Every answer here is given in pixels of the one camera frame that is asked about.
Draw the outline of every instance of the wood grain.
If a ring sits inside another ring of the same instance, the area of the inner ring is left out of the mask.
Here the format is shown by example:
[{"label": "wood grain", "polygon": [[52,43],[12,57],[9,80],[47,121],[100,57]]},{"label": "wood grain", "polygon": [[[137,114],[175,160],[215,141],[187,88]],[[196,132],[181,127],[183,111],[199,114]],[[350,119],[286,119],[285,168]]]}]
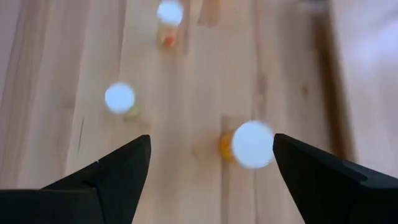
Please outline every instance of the wood grain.
[{"label": "wood grain", "polygon": [[330,9],[350,159],[398,177],[398,4],[330,1]]},{"label": "wood grain", "polygon": [[[275,162],[227,164],[218,140],[260,119],[331,150],[314,10],[294,0],[182,3],[167,51],[157,47],[158,0],[0,0],[10,32],[0,38],[1,187],[44,186],[150,134],[134,223],[303,222]],[[116,81],[136,91],[136,118],[106,110]]]},{"label": "wood grain", "polygon": [[[323,74],[313,41],[318,6],[305,1],[255,1],[253,7],[257,77],[265,84],[261,87],[265,97],[259,98],[254,116],[277,133],[331,151]],[[258,223],[303,223],[275,162],[256,171],[255,183]]]}]

